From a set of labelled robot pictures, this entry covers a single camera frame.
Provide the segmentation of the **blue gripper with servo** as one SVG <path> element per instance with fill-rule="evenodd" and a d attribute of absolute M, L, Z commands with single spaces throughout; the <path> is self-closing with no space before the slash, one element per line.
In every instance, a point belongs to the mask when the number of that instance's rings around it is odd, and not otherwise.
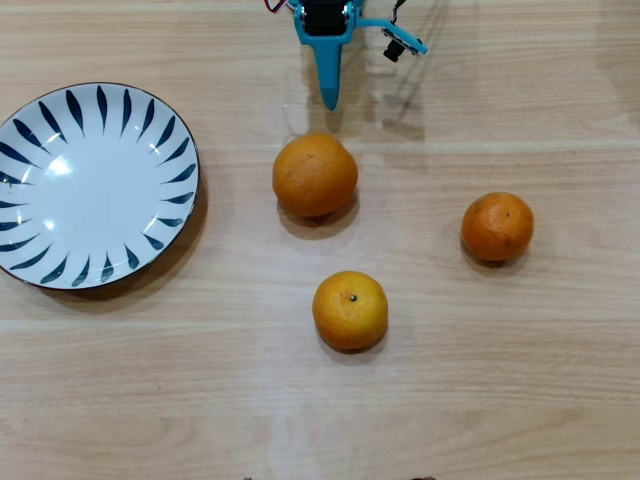
<path fill-rule="evenodd" d="M 341 45 L 351 40 L 361 15 L 363 1 L 301 0 L 290 1 L 294 27 L 303 45 L 313 46 L 318 83 L 325 107 L 334 111 L 339 101 L 341 82 Z"/>

